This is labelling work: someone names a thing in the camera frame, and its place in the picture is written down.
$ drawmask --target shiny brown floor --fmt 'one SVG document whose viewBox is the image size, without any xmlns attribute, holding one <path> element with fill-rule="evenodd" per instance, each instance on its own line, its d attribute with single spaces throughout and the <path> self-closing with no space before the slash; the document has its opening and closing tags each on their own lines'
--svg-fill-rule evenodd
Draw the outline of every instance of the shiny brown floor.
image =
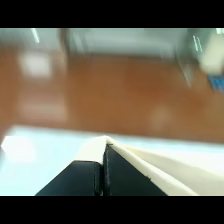
<svg viewBox="0 0 224 224">
<path fill-rule="evenodd" d="M 224 142 L 224 96 L 198 71 L 189 88 L 174 63 L 89 56 L 66 68 L 48 54 L 53 71 L 29 75 L 22 54 L 0 53 L 1 135 L 20 124 Z"/>
</svg>

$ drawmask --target light blue surface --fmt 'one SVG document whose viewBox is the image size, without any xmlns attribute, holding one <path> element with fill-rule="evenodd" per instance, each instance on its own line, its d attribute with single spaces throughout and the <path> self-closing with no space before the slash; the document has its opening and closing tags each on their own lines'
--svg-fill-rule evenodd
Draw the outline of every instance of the light blue surface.
<svg viewBox="0 0 224 224">
<path fill-rule="evenodd" d="M 32 160 L 24 160 L 23 144 L 17 144 L 20 158 L 12 161 L 0 156 L 0 195 L 35 195 L 51 181 L 74 157 L 89 138 L 102 133 L 75 132 L 44 128 L 15 127 L 7 136 L 25 136 L 33 149 Z M 107 134 L 115 140 L 145 149 L 223 151 L 223 145 L 175 141 L 155 138 Z"/>
</svg>

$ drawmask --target white fabric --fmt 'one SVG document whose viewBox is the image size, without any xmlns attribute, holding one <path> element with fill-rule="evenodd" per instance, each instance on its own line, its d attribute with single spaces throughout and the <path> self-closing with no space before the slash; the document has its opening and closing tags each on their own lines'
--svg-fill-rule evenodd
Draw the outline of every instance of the white fabric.
<svg viewBox="0 0 224 224">
<path fill-rule="evenodd" d="M 112 144 L 117 153 L 167 195 L 224 195 L 223 153 L 144 150 L 101 136 L 87 141 L 74 160 L 102 164 L 106 144 Z"/>
</svg>

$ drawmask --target beige object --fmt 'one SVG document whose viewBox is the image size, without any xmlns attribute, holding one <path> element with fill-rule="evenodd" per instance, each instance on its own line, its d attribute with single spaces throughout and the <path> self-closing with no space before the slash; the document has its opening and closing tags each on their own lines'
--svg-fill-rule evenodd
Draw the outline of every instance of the beige object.
<svg viewBox="0 0 224 224">
<path fill-rule="evenodd" d="M 101 136 L 86 142 L 74 159 L 102 164 L 106 144 L 167 195 L 224 195 L 223 152 L 144 150 Z"/>
<path fill-rule="evenodd" d="M 209 75 L 222 75 L 224 68 L 224 35 L 212 33 L 200 59 L 201 69 Z"/>
</svg>

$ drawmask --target wooden floor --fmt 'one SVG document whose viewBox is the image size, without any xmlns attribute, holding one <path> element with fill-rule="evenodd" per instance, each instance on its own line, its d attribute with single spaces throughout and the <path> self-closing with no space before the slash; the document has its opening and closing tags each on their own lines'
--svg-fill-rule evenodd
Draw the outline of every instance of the wooden floor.
<svg viewBox="0 0 224 224">
<path fill-rule="evenodd" d="M 189 88 L 173 63 L 125 57 L 53 58 L 29 75 L 22 52 L 0 53 L 0 131 L 12 125 L 224 142 L 224 95 L 196 71 Z"/>
</svg>

